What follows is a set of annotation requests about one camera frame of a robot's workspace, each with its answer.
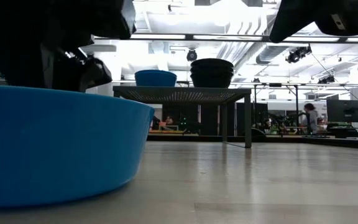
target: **blue bowl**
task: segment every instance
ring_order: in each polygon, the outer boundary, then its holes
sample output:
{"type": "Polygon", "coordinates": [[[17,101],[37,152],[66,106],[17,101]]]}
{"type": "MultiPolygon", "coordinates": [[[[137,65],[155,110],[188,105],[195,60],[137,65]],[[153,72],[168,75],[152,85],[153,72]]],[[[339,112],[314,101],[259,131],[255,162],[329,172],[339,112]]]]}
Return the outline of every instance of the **blue bowl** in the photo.
{"type": "Polygon", "coordinates": [[[174,87],[177,76],[161,70],[143,70],[135,73],[137,86],[174,87]]]}
{"type": "Polygon", "coordinates": [[[0,86],[0,207],[65,202],[134,178],[154,109],[70,91],[0,86]]]}

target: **metal table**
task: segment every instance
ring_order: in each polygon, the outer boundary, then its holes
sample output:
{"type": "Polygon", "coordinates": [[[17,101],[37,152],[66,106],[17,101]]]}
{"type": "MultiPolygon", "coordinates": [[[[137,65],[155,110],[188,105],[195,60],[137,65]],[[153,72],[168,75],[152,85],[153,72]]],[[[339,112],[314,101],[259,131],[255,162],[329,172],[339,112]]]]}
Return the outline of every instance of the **metal table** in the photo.
{"type": "Polygon", "coordinates": [[[220,105],[223,142],[227,142],[227,104],[244,99],[245,143],[246,147],[252,145],[251,89],[114,86],[112,90],[114,97],[148,104],[220,105]]]}

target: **computer monitor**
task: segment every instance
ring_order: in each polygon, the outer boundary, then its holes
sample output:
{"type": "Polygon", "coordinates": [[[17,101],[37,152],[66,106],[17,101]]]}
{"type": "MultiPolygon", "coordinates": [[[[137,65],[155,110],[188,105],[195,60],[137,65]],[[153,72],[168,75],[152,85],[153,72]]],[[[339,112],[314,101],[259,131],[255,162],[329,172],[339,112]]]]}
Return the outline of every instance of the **computer monitor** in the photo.
{"type": "Polygon", "coordinates": [[[358,122],[358,100],[327,100],[329,122],[358,122]]]}

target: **mesh tabletop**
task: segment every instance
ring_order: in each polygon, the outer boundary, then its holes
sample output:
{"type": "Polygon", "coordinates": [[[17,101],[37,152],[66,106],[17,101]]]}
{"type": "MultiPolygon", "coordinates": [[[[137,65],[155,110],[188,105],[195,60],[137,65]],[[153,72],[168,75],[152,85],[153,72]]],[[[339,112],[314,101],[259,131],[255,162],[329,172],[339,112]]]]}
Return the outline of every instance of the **mesh tabletop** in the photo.
{"type": "Polygon", "coordinates": [[[143,103],[224,104],[243,99],[250,89],[114,86],[114,95],[143,103]]]}

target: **floor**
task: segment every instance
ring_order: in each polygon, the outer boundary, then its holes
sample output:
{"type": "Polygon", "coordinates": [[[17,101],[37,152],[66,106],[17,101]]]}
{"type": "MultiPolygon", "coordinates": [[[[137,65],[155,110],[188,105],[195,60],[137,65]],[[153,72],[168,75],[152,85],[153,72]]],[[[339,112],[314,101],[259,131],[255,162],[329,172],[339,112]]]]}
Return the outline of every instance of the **floor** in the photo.
{"type": "Polygon", "coordinates": [[[148,142],[127,186],[0,223],[358,223],[358,149],[308,144],[148,142]]]}

